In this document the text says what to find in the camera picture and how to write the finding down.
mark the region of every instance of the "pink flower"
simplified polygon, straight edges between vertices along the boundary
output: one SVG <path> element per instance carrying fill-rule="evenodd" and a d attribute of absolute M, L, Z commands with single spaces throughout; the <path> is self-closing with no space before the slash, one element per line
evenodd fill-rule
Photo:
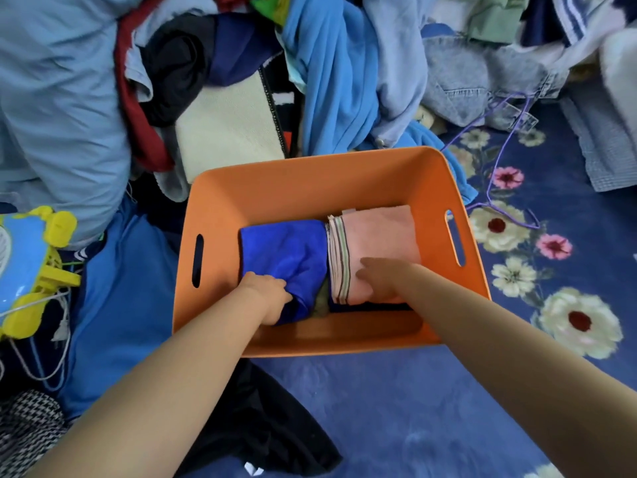
<path fill-rule="evenodd" d="M 496 177 L 493 184 L 500 189 L 517 188 L 524 181 L 524 174 L 518 168 L 496 168 Z"/>
<path fill-rule="evenodd" d="M 552 260 L 563 260 L 573 253 L 573 245 L 558 234 L 543 234 L 535 244 L 540 253 Z"/>

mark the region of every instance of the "folded pink cloth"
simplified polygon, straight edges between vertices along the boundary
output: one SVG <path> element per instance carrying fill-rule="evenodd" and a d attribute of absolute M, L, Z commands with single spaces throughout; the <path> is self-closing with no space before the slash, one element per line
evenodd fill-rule
<path fill-rule="evenodd" d="M 327 243 L 332 300 L 341 305 L 369 301 L 370 284 L 356 277 L 362 257 L 397 258 L 420 263 L 416 230 L 408 205 L 346 211 L 330 216 Z M 402 303 L 394 299 L 383 303 Z"/>

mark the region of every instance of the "hand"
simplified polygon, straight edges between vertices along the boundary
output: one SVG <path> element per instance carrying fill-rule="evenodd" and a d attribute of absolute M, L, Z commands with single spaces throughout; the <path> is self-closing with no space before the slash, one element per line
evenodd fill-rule
<path fill-rule="evenodd" d="M 274 325 L 281 317 L 283 305 L 292 300 L 292 296 L 285 291 L 285 280 L 276 279 L 270 275 L 257 275 L 247 272 L 237 289 L 256 292 L 263 299 L 266 307 L 261 324 Z"/>
<path fill-rule="evenodd" d="M 392 258 L 361 258 L 361 268 L 356 276 L 370 284 L 373 294 L 370 302 L 382 303 L 397 297 L 395 275 L 410 263 Z"/>

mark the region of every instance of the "orange storage bin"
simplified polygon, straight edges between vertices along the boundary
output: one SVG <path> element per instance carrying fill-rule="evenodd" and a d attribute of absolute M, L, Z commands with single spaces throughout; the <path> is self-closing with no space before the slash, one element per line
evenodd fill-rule
<path fill-rule="evenodd" d="M 196 178 L 179 253 L 173 331 L 237 286 L 241 228 L 327 220 L 348 208 L 401 204 L 411 207 L 423 265 L 490 298 L 467 213 L 440 152 L 417 147 L 314 156 L 212 169 Z M 463 266 L 456 256 L 448 210 L 458 227 Z M 197 251 L 201 271 L 193 275 L 197 240 L 203 240 L 203 254 Z M 414 312 L 331 313 L 261 327 L 244 356 L 359 353 L 439 343 Z"/>

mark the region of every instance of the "floral rug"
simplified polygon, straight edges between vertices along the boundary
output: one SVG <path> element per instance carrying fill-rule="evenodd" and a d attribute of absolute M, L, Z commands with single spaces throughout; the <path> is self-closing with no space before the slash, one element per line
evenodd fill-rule
<path fill-rule="evenodd" d="M 493 300 L 637 388 L 637 188 L 597 194 L 557 105 L 513 137 L 469 212 Z M 484 200 L 506 135 L 473 130 L 452 150 Z M 325 428 L 347 478 L 557 478 L 560 473 L 444 346 L 259 361 Z M 193 476 L 247 476 L 226 459 Z M 269 477 L 282 475 L 268 473 Z"/>

